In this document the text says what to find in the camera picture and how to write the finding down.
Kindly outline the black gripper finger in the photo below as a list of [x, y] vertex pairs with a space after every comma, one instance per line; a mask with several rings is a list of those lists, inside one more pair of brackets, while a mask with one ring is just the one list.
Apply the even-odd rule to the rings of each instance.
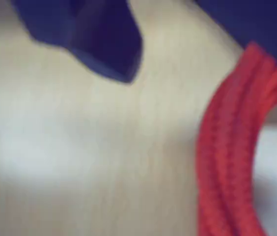
[[277, 0], [199, 0], [244, 51], [208, 111], [270, 111], [277, 105]]
[[142, 36], [125, 0], [14, 0], [35, 40], [67, 49], [92, 71], [133, 81], [142, 58]]

